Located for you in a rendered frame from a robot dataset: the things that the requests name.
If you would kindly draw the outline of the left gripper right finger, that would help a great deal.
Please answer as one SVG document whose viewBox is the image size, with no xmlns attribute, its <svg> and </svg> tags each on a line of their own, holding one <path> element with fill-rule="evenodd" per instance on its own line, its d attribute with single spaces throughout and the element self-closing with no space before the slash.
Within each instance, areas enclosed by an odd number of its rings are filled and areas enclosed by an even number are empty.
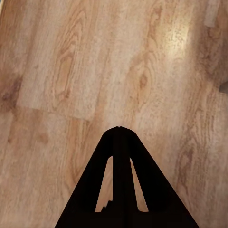
<svg viewBox="0 0 228 228">
<path fill-rule="evenodd" d="M 199 228 L 138 135 L 119 128 L 127 228 Z M 148 212 L 138 210 L 130 159 Z"/>
</svg>

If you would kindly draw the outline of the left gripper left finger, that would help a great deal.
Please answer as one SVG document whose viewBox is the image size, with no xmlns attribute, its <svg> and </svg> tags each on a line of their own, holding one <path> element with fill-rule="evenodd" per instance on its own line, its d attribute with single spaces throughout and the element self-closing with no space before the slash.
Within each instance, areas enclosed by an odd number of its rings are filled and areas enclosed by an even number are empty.
<svg viewBox="0 0 228 228">
<path fill-rule="evenodd" d="M 120 133 L 104 132 L 55 228 L 127 228 Z M 95 212 L 108 159 L 113 156 L 113 210 Z"/>
</svg>

